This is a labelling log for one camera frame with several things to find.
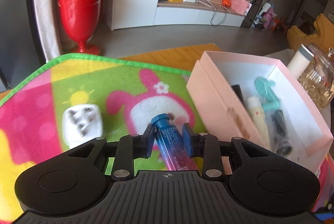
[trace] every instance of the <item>pink rabbit design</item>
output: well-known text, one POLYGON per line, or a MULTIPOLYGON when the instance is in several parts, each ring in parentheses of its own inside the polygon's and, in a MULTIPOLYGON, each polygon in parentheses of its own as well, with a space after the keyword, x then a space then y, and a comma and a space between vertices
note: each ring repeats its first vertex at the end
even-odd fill
POLYGON ((111 115, 117 114, 124 106, 123 116, 130 134, 143 134, 151 119, 163 113, 171 115, 171 123, 180 133, 185 122, 194 126, 195 116, 189 105, 169 92, 169 85, 160 81, 152 70, 141 69, 139 78, 147 92, 133 96, 116 90, 106 100, 106 109, 111 115))

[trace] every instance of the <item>glass jar lid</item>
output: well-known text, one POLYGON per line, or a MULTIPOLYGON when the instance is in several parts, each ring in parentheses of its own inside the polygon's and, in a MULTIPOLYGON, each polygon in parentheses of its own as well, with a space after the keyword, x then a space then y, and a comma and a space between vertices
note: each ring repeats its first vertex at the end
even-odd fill
POLYGON ((322 65, 324 65, 328 69, 328 71, 334 76, 334 61, 329 57, 329 55, 314 43, 310 43, 307 48, 311 51, 311 53, 314 54, 315 59, 318 60, 322 65))

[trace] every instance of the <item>gray refrigerator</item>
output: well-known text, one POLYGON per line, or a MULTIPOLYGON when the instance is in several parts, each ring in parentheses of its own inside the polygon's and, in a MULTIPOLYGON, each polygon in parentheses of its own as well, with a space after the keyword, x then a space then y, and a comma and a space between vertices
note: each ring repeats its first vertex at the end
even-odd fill
POLYGON ((0 0, 0 92, 44 63, 33 0, 0 0))

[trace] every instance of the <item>wooden shelf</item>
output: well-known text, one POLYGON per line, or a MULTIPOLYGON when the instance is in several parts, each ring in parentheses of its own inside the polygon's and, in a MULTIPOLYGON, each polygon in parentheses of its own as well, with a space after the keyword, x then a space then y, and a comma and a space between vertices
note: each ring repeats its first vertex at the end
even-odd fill
MULTIPOLYGON (((225 9, 220 7, 217 3, 212 3, 212 5, 217 9, 217 12, 225 13, 225 9)), ((198 9, 198 10, 205 10, 205 11, 213 11, 213 8, 208 7, 201 3, 171 3, 169 1, 159 1, 158 7, 165 7, 165 8, 188 8, 188 9, 198 9)), ((231 15, 242 16, 241 14, 235 12, 232 8, 229 8, 231 15)))

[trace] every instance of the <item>green blanket border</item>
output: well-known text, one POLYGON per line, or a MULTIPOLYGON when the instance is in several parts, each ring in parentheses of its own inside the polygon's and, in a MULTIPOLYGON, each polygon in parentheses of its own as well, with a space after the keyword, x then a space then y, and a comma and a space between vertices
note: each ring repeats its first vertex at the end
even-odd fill
POLYGON ((188 70, 175 69, 175 68, 170 68, 170 67, 165 67, 165 66, 160 66, 160 65, 155 65, 155 64, 135 62, 135 61, 126 61, 122 59, 109 58, 109 57, 104 57, 104 56, 96 56, 96 55, 85 54, 85 53, 68 53, 68 54, 63 54, 61 56, 58 56, 52 59, 48 63, 41 66, 38 70, 30 74, 27 78, 25 78, 21 83, 19 83, 9 94, 7 94, 0 101, 0 106, 2 106, 6 101, 8 101, 16 92, 18 92, 22 87, 24 87, 32 79, 36 78, 38 75, 47 71, 51 67, 57 64, 60 64, 61 62, 64 62, 66 60, 70 60, 70 59, 83 59, 83 60, 93 60, 93 61, 100 61, 100 62, 113 62, 113 63, 119 63, 123 65, 133 66, 133 67, 159 70, 159 71, 186 75, 186 76, 190 76, 191 74, 191 72, 188 70))

